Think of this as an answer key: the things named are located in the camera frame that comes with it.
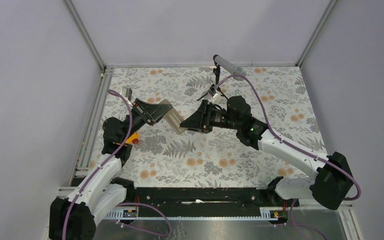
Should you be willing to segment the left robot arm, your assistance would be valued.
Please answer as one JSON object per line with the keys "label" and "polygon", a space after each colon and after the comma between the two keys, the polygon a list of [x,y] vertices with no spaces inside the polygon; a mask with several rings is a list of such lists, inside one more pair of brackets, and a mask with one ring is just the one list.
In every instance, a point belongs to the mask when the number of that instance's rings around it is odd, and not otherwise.
{"label": "left robot arm", "polygon": [[126,106],[128,114],[124,120],[110,117],[104,121],[102,156],[94,168],[65,198],[57,197],[51,203],[49,239],[91,240],[97,226],[116,205],[128,206],[134,202],[134,190],[111,182],[123,167],[121,150],[141,127],[155,125],[173,107],[146,103],[138,98]]}

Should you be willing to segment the white remote control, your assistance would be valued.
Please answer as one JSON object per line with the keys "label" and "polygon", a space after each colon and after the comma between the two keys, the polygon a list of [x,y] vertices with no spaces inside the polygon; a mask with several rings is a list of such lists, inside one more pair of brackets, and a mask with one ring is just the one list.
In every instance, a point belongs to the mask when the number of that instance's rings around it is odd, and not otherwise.
{"label": "white remote control", "polygon": [[180,113],[175,109],[175,107],[170,103],[168,99],[162,100],[160,104],[169,105],[171,107],[171,109],[163,116],[163,118],[177,135],[182,135],[186,131],[186,128],[181,127],[180,124],[185,119],[180,115]]}

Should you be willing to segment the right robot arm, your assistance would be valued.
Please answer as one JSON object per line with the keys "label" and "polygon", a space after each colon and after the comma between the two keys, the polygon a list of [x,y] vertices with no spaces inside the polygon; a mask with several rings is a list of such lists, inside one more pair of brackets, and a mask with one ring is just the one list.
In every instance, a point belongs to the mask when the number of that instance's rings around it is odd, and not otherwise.
{"label": "right robot arm", "polygon": [[266,193],[267,201],[273,206],[288,199],[313,199],[327,209],[337,210],[348,200],[346,196],[355,182],[343,154],[316,152],[279,135],[252,115],[251,106],[241,96],[230,97],[226,109],[203,100],[180,127],[205,134],[213,128],[236,130],[236,137],[243,145],[274,155],[307,175],[298,183],[279,178]]}

